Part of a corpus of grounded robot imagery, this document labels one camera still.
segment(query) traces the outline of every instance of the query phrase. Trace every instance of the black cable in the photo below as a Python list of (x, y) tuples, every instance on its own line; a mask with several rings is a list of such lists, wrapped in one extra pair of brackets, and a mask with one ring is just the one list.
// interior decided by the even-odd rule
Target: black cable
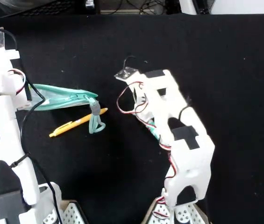
[(122, 67), (122, 70), (124, 70), (126, 68), (126, 64), (127, 64), (127, 61), (129, 58), (136, 58), (134, 55), (129, 55), (127, 56), (124, 61), (123, 61), (123, 67)]
[(143, 13), (143, 14), (147, 14), (142, 8), (138, 8), (137, 6), (135, 6), (132, 2), (130, 2), (129, 0), (126, 0), (127, 1), (127, 3), (129, 4), (129, 5), (131, 5), (131, 6), (133, 6), (134, 8), (136, 8), (136, 9), (138, 9), (139, 10), (139, 14), (141, 14), (141, 12)]
[[(7, 30), (4, 30), (4, 29), (1, 29), (0, 28), (0, 31), (3, 32), (3, 33), (6, 33), (8, 34), (14, 41), (14, 46), (15, 46), (15, 50), (18, 50), (18, 43), (16, 41), (16, 37), (15, 35), (13, 35), (11, 32), (7, 31)], [(33, 83), (31, 83), (27, 77), (27, 73), (25, 71), (25, 67), (23, 66), (23, 63), (22, 63), (22, 60), (21, 58), (19, 58), (19, 61), (20, 61), (20, 67), (22, 69), (22, 71), (26, 74), (26, 82), (31, 86), (31, 88), (37, 93), (37, 95), (42, 99), (40, 102), (38, 102), (37, 104), (35, 104), (25, 115), (24, 119), (23, 119), (23, 122), (22, 122), (22, 126), (21, 126), (21, 147), (25, 153), (25, 156), (22, 157), (22, 158), (26, 158), (26, 157), (29, 157), (31, 159), (31, 161), (37, 166), (38, 170), (40, 171), (41, 175), (44, 177), (45, 181), (47, 182), (47, 185), (49, 186), (50, 190), (52, 191), (52, 194), (53, 194), (53, 200), (54, 200), (54, 207), (55, 207), (55, 210), (56, 210), (56, 213), (57, 213), (57, 216), (58, 216), (58, 219), (59, 219), (59, 222), (60, 224), (62, 224), (62, 219), (61, 219), (61, 216), (60, 216), (60, 213), (59, 213), (59, 209), (58, 209), (58, 205), (57, 205), (57, 199), (56, 199), (56, 193), (55, 193), (55, 190), (52, 186), (52, 184), (50, 183), (45, 171), (43, 170), (43, 168), (40, 166), (39, 162), (34, 159), (31, 155), (30, 155), (30, 152), (26, 149), (26, 145), (25, 145), (25, 140), (24, 140), (24, 129), (25, 129), (25, 125), (27, 123), (27, 120), (29, 118), (29, 116), (31, 115), (31, 113), (39, 106), (41, 105), (46, 99), (45, 97), (37, 90), (37, 88), (33, 85)]]
[(112, 15), (112, 14), (116, 13), (116, 12), (121, 8), (122, 3), (123, 3), (123, 0), (120, 1), (118, 7), (114, 10), (114, 12), (109, 13), (109, 14), (107, 14), (107, 15)]

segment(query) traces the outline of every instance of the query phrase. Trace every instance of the black fabric surface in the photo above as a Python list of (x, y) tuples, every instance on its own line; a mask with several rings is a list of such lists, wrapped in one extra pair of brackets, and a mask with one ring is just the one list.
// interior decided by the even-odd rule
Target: black fabric surface
[(116, 109), (125, 84), (113, 75), (129, 54), (138, 57), (131, 67), (171, 70), (216, 145), (213, 223), (264, 223), (264, 15), (34, 17), (0, 26), (17, 36), (34, 83), (93, 91), (109, 108), (97, 134), (82, 125), (48, 136), (87, 106), (36, 112), (26, 132), (29, 150), (90, 223), (140, 223), (169, 167), (149, 131)]

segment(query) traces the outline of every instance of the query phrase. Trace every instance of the wire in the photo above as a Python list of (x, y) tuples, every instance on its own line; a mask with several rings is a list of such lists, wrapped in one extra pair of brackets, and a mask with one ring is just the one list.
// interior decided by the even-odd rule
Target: wire
[[(20, 58), (20, 65), (22, 67), (22, 70), (24, 70), (24, 66), (22, 64), (21, 58)], [(21, 126), (21, 146), (22, 149), (24, 151), (24, 153), (28, 154), (29, 151), (26, 150), (26, 145), (25, 145), (25, 139), (24, 139), (24, 130), (25, 130), (25, 125), (27, 123), (27, 120), (29, 118), (29, 116), (31, 115), (31, 113), (42, 103), (44, 103), (44, 101), (46, 100), (45, 97), (38, 91), (38, 89), (29, 81), (28, 77), (26, 76), (26, 80), (27, 83), (31, 86), (31, 88), (37, 93), (37, 95), (42, 99), (40, 102), (38, 102), (37, 104), (35, 104), (25, 115), (23, 122), (22, 122), (22, 126)], [(60, 224), (62, 224), (62, 219), (59, 213), (59, 209), (58, 209), (58, 205), (57, 205), (57, 199), (56, 199), (56, 193), (55, 190), (50, 182), (50, 180), (48, 179), (45, 171), (43, 170), (43, 168), (41, 167), (41, 165), (39, 164), (39, 162), (34, 159), (31, 155), (29, 155), (29, 158), (31, 159), (31, 161), (37, 166), (38, 170), (40, 171), (40, 173), (42, 174), (42, 176), (44, 177), (45, 181), (47, 182), (47, 185), (49, 186), (50, 190), (52, 191), (52, 195), (53, 195), (53, 200), (54, 200), (54, 207), (59, 219)]]
[[(1, 29), (0, 28), (0, 32), (3, 32), (3, 33), (6, 33), (8, 34), (14, 41), (14, 48), (15, 50), (18, 50), (18, 43), (16, 41), (16, 37), (15, 35), (13, 35), (11, 32), (5, 30), (5, 29)], [(25, 68), (23, 66), (23, 63), (22, 63), (22, 60), (21, 58), (19, 58), (19, 62), (20, 62), (20, 67), (23, 71), (24, 74), (27, 74), (25, 72)], [(28, 77), (26, 76), (26, 81), (28, 84), (30, 84), (31, 88), (37, 93), (37, 95), (42, 99), (40, 102), (38, 102), (37, 104), (35, 104), (25, 115), (24, 119), (23, 119), (23, 122), (22, 122), (22, 126), (21, 126), (21, 146), (22, 146), (22, 149), (24, 151), (25, 154), (30, 154), (30, 152), (28, 150), (26, 150), (26, 145), (25, 145), (25, 140), (24, 140), (24, 130), (25, 130), (25, 125), (26, 125), (26, 122), (29, 118), (29, 116), (31, 115), (31, 113), (39, 106), (41, 105), (44, 101), (45, 101), (45, 97), (37, 90), (37, 88), (29, 81)], [(57, 213), (57, 216), (58, 216), (58, 219), (59, 219), (59, 222), (60, 224), (62, 224), (62, 219), (60, 217), (60, 213), (59, 213), (59, 209), (58, 209), (58, 205), (57, 205), (57, 200), (56, 200), (56, 193), (55, 193), (55, 190), (52, 186), (52, 184), (50, 183), (45, 171), (42, 169), (42, 167), (40, 166), (40, 164), (38, 163), (38, 161), (36, 159), (34, 159), (31, 155), (29, 155), (29, 158), (31, 159), (31, 161), (37, 166), (38, 170), (40, 171), (40, 173), (42, 174), (42, 176), (44, 177), (45, 181), (47, 182), (50, 190), (52, 191), (52, 194), (53, 194), (53, 200), (54, 200), (54, 207), (55, 207), (55, 210), (56, 210), (56, 213)]]
[(177, 169), (176, 169), (174, 163), (173, 163), (172, 160), (171, 160), (171, 153), (168, 153), (168, 160), (169, 160), (169, 162), (170, 162), (170, 164), (171, 164), (171, 166), (172, 166), (172, 169), (173, 169), (174, 174), (173, 174), (173, 176), (167, 176), (167, 177), (165, 177), (165, 180), (166, 180), (166, 179), (169, 179), (169, 178), (173, 178), (173, 177), (175, 177), (175, 175), (177, 174)]
[(21, 88), (19, 88), (17, 91), (16, 91), (16, 95), (18, 95), (24, 88), (25, 88), (25, 85), (26, 85), (26, 75), (24, 72), (22, 72), (21, 70), (19, 69), (11, 69), (9, 70), (8, 72), (10, 71), (13, 71), (13, 72), (17, 72), (19, 73), (20, 75), (23, 76), (23, 85), (21, 86)]
[(161, 135), (159, 137), (159, 145), (160, 145), (161, 148), (163, 148), (163, 149), (165, 149), (167, 151), (171, 151), (171, 146), (167, 146), (167, 145), (164, 145), (164, 144), (161, 143)]
[(153, 215), (154, 217), (156, 217), (156, 218), (159, 218), (159, 219), (168, 219), (168, 218), (169, 218), (169, 216), (164, 215), (164, 214), (162, 214), (161, 212), (157, 212), (157, 211), (153, 211), (153, 212), (152, 212), (152, 215)]
[(133, 7), (136, 8), (136, 9), (138, 9), (138, 10), (139, 10), (139, 14), (143, 13), (143, 14), (145, 14), (145, 15), (148, 15), (148, 13), (145, 12), (142, 8), (138, 8), (137, 6), (135, 6), (135, 5), (134, 5), (132, 2), (130, 2), (129, 0), (126, 0), (126, 1), (127, 1), (127, 3), (128, 3), (129, 5), (133, 6)]
[(136, 81), (136, 82), (132, 82), (132, 83), (130, 83), (129, 85), (127, 85), (127, 87), (126, 88), (124, 88), (123, 89), (123, 91), (120, 93), (120, 95), (118, 96), (118, 98), (117, 98), (117, 100), (116, 100), (116, 105), (117, 105), (117, 108), (119, 109), (119, 111), (121, 112), (121, 113), (124, 113), (124, 114), (134, 114), (135, 112), (136, 112), (136, 110), (131, 110), (131, 111), (124, 111), (123, 109), (121, 109), (120, 108), (120, 106), (119, 106), (119, 99), (120, 99), (120, 97), (122, 97), (122, 95), (125, 93), (125, 91), (129, 88), (129, 86), (130, 85), (133, 85), (133, 84), (136, 84), (136, 83), (138, 83), (139, 85), (140, 84), (143, 84), (143, 82), (139, 82), (139, 81)]
[(109, 14), (106, 14), (106, 15), (112, 15), (112, 14), (114, 14), (114, 13), (117, 13), (117, 11), (121, 8), (122, 3), (123, 3), (123, 0), (120, 1), (118, 7), (117, 7), (113, 12), (111, 12), (111, 13), (109, 13)]

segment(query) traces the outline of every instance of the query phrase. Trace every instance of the red wire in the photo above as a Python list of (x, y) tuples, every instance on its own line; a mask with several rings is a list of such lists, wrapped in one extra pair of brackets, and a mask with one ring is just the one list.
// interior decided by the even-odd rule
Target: red wire
[(162, 214), (162, 213), (160, 213), (160, 212), (157, 212), (157, 211), (153, 211), (153, 214), (157, 214), (157, 215), (162, 216), (162, 217), (164, 217), (164, 218), (169, 218), (169, 216), (164, 215), (164, 214)]
[(133, 85), (133, 84), (135, 84), (135, 83), (139, 83), (139, 88), (140, 88), (140, 85), (142, 84), (143, 85), (143, 82), (139, 82), (139, 81), (136, 81), (136, 82), (132, 82), (132, 83), (130, 83), (126, 88), (124, 88), (124, 90), (121, 92), (121, 94), (118, 96), (118, 98), (117, 98), (117, 100), (116, 100), (116, 105), (117, 105), (117, 107), (118, 107), (118, 109), (120, 110), (120, 112), (122, 112), (122, 113), (124, 113), (124, 114), (134, 114), (135, 112), (134, 111), (124, 111), (124, 110), (122, 110), (121, 108), (120, 108), (120, 106), (119, 106), (119, 99), (120, 99), (120, 97), (125, 93), (125, 91), (128, 89), (128, 87), (130, 86), (130, 85)]
[(173, 177), (175, 177), (175, 175), (177, 174), (177, 170), (176, 170), (175, 165), (173, 164), (173, 162), (172, 162), (172, 160), (171, 160), (171, 154), (170, 154), (170, 153), (168, 153), (168, 160), (169, 160), (169, 162), (170, 162), (170, 164), (171, 164), (171, 166), (172, 166), (172, 169), (173, 169), (174, 175), (173, 175), (173, 176), (168, 176), (168, 177), (166, 177), (165, 180), (168, 179), (168, 178), (173, 178)]

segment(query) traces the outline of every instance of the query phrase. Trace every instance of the yellow pen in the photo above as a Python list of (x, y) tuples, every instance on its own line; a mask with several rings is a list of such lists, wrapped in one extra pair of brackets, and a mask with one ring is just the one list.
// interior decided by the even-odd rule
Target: yellow pen
[[(103, 108), (100, 110), (100, 115), (105, 113), (108, 110), (108, 108)], [(51, 134), (49, 134), (49, 136), (52, 137), (56, 137), (64, 132), (67, 132), (68, 130), (71, 130), (74, 127), (77, 127), (85, 122), (88, 122), (90, 120), (91, 114), (86, 115), (85, 117), (80, 118), (79, 120), (76, 120), (74, 122), (70, 121), (58, 128), (55, 129), (55, 131)]]

